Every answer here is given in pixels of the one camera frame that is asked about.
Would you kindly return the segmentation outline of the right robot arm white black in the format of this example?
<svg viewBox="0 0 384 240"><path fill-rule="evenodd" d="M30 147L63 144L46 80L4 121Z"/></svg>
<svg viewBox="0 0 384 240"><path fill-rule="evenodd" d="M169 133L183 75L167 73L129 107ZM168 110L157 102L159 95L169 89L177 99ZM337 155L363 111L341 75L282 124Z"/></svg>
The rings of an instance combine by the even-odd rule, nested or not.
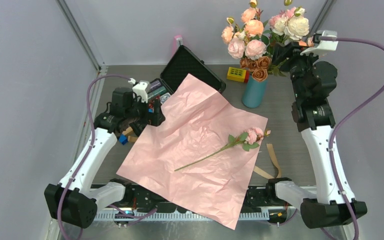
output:
<svg viewBox="0 0 384 240"><path fill-rule="evenodd" d="M310 229L348 225L368 209L356 200L332 137L336 122L328 96L337 86L337 68L297 42L275 43L272 62L290 75L295 95L291 114L310 155L316 193L281 177L268 181L265 198L271 205L285 201L295 207Z"/></svg>

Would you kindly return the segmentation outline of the black open poker case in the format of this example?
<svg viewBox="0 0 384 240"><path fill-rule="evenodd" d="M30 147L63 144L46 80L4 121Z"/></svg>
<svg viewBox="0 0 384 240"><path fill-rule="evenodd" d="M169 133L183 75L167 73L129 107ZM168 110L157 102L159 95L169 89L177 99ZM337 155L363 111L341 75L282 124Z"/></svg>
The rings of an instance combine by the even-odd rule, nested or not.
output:
<svg viewBox="0 0 384 240"><path fill-rule="evenodd" d="M148 100L173 94L187 75L193 75L210 87L223 93L226 83L218 77L202 60L184 45L177 48L159 77L150 83Z"/></svg>

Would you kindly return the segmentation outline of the pink rose stem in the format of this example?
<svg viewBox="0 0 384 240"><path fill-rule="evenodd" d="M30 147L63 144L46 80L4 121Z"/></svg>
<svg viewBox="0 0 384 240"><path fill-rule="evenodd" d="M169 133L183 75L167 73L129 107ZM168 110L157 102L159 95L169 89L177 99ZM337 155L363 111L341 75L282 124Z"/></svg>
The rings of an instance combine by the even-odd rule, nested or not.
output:
<svg viewBox="0 0 384 240"><path fill-rule="evenodd" d="M180 168L177 168L174 171L177 172L179 170L190 167L194 164L200 163L206 159L209 159L209 158L211 158L211 157L213 157L213 156L215 156L215 155L217 155L217 154L219 154L219 153L221 153L221 152L223 152L229 148L233 148L237 145L240 145L244 151L249 152L250 150L258 148L261 145L261 141L264 138L269 137L270 134L271 134L271 130L269 130L269 129L262 130L259 127L251 127L249 129L245 130L244 132L242 132L241 134L239 134L238 136L233 136L233 135L229 134L228 139L227 139L227 144L225 146L223 146L219 150L213 152L212 154L210 154L204 158L201 158L201 159L196 160L192 163L189 163L189 164L184 165Z"/></svg>

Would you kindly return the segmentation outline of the blue cube block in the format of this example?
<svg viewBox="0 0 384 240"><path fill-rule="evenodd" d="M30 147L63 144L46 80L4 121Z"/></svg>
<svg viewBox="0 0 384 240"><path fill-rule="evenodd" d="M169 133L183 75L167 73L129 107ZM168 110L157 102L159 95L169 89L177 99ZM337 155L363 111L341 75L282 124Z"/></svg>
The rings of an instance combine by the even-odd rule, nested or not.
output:
<svg viewBox="0 0 384 240"><path fill-rule="evenodd" d="M118 142L121 143L123 146L126 145L129 141L128 141L128 138L121 134L118 138Z"/></svg>

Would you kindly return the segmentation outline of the pink rose bouquet in vase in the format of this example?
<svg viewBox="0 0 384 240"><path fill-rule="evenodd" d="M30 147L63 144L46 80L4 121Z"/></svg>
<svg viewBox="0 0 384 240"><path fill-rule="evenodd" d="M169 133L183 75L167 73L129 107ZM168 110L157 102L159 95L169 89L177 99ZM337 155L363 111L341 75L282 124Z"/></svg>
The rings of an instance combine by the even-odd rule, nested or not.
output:
<svg viewBox="0 0 384 240"><path fill-rule="evenodd" d="M285 70L272 64L269 19L261 20L263 10L258 7L258 1L251 0L248 5L240 17L242 26L232 17L226 19L228 25L223 29L221 38L227 45L229 55L239 60L240 67L248 70L250 76L258 82L266 80L270 75L285 76ZM290 0L284 1L284 5L287 7L285 10L293 8ZM290 43L299 43L306 47L303 38Z"/></svg>

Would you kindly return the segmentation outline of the white rose stem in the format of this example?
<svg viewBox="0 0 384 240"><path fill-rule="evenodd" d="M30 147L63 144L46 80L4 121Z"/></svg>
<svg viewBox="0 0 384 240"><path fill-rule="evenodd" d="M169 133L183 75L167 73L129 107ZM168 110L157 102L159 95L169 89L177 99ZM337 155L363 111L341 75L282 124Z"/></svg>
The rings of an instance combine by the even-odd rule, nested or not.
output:
<svg viewBox="0 0 384 240"><path fill-rule="evenodd" d="M271 17L268 21L270 30L270 56L273 58L275 44L299 42L309 34L310 23L305 17L306 10L303 7L292 7Z"/></svg>

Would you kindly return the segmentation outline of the pink wrapping paper sheet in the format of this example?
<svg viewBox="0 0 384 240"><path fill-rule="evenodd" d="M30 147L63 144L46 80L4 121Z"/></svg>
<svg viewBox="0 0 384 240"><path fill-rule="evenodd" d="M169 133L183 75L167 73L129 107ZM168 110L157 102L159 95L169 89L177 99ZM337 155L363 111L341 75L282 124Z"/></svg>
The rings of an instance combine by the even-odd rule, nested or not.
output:
<svg viewBox="0 0 384 240"><path fill-rule="evenodd" d="M143 130L116 173L234 230L259 149L223 147L268 119L233 107L191 74L161 108L165 121Z"/></svg>

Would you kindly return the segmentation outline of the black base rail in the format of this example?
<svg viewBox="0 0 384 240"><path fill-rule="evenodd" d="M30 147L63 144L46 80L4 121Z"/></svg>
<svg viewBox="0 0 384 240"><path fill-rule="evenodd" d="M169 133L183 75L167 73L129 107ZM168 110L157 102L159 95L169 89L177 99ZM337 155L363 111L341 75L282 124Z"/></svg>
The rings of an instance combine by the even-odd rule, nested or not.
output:
<svg viewBox="0 0 384 240"><path fill-rule="evenodd" d="M174 204L142 186L131 183L127 185L123 199L114 203L114 205L120 209L138 210L140 213L148 213L153 209L157 209L158 213L174 213L177 211L185 214L188 211L186 208ZM240 212L256 213L265 207L280 209L282 212L293 208L289 203L283 200L275 200L269 196L265 186L248 186Z"/></svg>

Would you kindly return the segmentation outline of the teal vase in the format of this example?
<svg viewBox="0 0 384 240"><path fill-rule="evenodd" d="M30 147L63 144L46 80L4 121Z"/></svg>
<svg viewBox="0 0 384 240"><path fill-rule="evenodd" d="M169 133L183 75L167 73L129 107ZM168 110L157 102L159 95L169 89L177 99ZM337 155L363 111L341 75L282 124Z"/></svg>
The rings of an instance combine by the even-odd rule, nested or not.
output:
<svg viewBox="0 0 384 240"><path fill-rule="evenodd" d="M257 81L250 76L242 95L242 103L248 108L257 108L263 101L267 85L267 79Z"/></svg>

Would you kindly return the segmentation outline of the tan ribbon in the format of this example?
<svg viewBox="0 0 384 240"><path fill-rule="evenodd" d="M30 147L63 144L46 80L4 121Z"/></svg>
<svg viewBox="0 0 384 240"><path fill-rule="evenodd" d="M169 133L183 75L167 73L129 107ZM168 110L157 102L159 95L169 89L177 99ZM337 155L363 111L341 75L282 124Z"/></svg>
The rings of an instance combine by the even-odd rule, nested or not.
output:
<svg viewBox="0 0 384 240"><path fill-rule="evenodd" d="M280 164L278 162L274 147L271 143L267 143L266 147L267 147L267 152L268 152L271 164L277 170L277 175L273 176L256 165L253 168L253 172L256 173L257 175L261 176L262 178L267 179L267 180L280 179L282 177L282 169L281 169Z"/></svg>

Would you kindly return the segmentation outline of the yellow perforated block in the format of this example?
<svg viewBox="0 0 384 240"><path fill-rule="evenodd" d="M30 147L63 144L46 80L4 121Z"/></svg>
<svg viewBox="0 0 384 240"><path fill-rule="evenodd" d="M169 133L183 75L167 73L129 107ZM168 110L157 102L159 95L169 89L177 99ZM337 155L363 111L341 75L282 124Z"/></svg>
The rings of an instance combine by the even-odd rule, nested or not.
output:
<svg viewBox="0 0 384 240"><path fill-rule="evenodd" d="M240 83L248 83L250 77L250 73L248 70L237 68L237 67L229 67L226 79L231 81L236 81Z"/></svg>

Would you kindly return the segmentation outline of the pink white bottle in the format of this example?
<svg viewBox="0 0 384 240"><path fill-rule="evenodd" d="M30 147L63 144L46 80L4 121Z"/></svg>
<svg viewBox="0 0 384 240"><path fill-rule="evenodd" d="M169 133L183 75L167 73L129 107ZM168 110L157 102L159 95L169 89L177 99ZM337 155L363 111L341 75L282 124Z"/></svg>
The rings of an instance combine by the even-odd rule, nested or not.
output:
<svg viewBox="0 0 384 240"><path fill-rule="evenodd" d="M174 37L174 45L173 45L174 51L176 51L182 45L183 45L183 36L182 35L176 35Z"/></svg>

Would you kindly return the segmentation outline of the wooden arch block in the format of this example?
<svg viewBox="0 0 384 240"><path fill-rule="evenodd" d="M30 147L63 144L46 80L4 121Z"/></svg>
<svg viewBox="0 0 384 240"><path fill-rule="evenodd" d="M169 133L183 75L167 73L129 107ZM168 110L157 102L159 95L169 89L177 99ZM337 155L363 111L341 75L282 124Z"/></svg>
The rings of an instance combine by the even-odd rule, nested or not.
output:
<svg viewBox="0 0 384 240"><path fill-rule="evenodd" d="M128 127L126 130L122 132L122 134L127 138L127 141L130 143L135 143L138 139L134 130L131 127Z"/></svg>

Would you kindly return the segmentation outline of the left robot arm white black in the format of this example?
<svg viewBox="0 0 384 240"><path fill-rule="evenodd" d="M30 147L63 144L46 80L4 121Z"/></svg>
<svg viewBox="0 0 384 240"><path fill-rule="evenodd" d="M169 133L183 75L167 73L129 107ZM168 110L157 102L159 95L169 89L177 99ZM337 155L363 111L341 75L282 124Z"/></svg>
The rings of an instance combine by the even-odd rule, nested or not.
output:
<svg viewBox="0 0 384 240"><path fill-rule="evenodd" d="M89 227L97 213L116 204L128 207L134 202L131 186L119 179L92 189L93 180L105 157L132 124L157 127L165 121L160 97L144 101L136 91L116 88L106 110L92 122L92 133L68 173L58 184L44 190L53 219L82 229Z"/></svg>

